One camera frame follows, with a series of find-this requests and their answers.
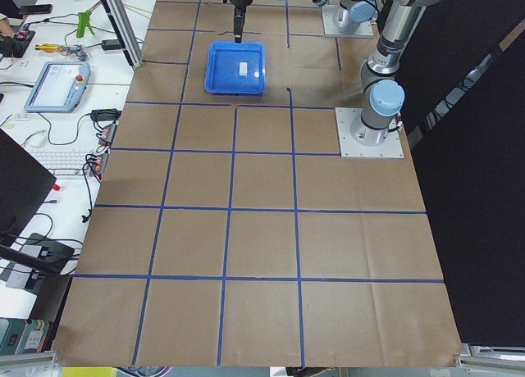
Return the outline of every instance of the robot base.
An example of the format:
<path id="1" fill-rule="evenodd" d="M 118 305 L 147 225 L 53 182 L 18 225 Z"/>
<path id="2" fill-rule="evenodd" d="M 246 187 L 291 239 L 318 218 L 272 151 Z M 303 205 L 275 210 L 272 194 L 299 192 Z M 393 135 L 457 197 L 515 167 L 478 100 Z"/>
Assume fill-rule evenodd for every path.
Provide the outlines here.
<path id="1" fill-rule="evenodd" d="M 399 132 L 388 133 L 381 145 L 370 148 L 357 142 L 350 134 L 350 125 L 358 116 L 361 108 L 336 108 L 337 134 L 342 157 L 357 158 L 404 158 L 403 148 L 399 140 Z M 395 120 L 390 123 L 395 127 Z"/>
<path id="2" fill-rule="evenodd" d="M 334 22 L 334 14 L 339 6 L 324 6 L 322 8 L 322 24 L 325 27 L 327 37 L 350 37 L 352 39 L 373 39 L 374 31 L 370 22 L 363 22 L 360 25 L 349 25 L 341 29 Z"/>

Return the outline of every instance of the black monitor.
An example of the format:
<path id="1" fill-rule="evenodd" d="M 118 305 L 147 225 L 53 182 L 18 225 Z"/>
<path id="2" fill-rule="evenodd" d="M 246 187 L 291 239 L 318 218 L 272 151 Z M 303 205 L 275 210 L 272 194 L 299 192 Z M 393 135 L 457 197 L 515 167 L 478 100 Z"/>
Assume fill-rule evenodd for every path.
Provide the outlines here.
<path id="1" fill-rule="evenodd" d="M 36 256 L 10 247 L 40 208 L 55 181 L 48 170 L 0 129 L 0 258 L 44 274 L 62 271 L 74 253 L 74 249 L 66 245 L 33 234 L 26 244 L 43 247 L 43 252 Z"/>

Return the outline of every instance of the yellow object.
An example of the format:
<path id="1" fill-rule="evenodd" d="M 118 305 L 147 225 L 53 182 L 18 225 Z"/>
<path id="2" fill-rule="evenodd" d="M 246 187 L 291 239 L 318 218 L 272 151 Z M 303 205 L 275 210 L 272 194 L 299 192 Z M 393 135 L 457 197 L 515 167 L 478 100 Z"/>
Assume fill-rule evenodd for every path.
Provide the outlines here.
<path id="1" fill-rule="evenodd" d="M 37 51 L 44 51 L 44 52 L 47 52 L 47 53 L 61 52 L 62 51 L 62 46 L 58 45 L 56 43 L 43 43 L 43 44 L 40 44 L 40 45 L 35 45 L 34 49 L 36 49 Z"/>
<path id="2" fill-rule="evenodd" d="M 116 377 L 112 367 L 65 367 L 62 377 Z"/>

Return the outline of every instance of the white label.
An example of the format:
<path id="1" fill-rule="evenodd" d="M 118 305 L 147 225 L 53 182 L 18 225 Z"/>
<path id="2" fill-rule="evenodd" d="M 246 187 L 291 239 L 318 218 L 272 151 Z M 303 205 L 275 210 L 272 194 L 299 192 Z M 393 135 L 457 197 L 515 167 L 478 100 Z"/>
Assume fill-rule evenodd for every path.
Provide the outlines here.
<path id="1" fill-rule="evenodd" d="M 30 336 L 25 342 L 25 350 L 36 350 L 40 345 L 40 340 L 42 339 L 43 330 L 32 330 Z"/>
<path id="2" fill-rule="evenodd" d="M 246 76 L 248 74 L 248 63 L 243 61 L 239 64 L 239 75 Z"/>

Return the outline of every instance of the cardboard surface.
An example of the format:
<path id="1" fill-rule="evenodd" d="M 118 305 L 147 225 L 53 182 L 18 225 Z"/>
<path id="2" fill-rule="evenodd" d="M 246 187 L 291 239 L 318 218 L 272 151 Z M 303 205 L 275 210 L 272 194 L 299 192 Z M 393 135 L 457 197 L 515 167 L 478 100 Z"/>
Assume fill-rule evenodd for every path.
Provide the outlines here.
<path id="1" fill-rule="evenodd" d="M 159 0 L 54 347 L 75 366 L 450 366 L 459 337 L 406 141 L 340 158 L 376 40 L 254 0 L 255 97 L 203 88 L 231 5 Z"/>

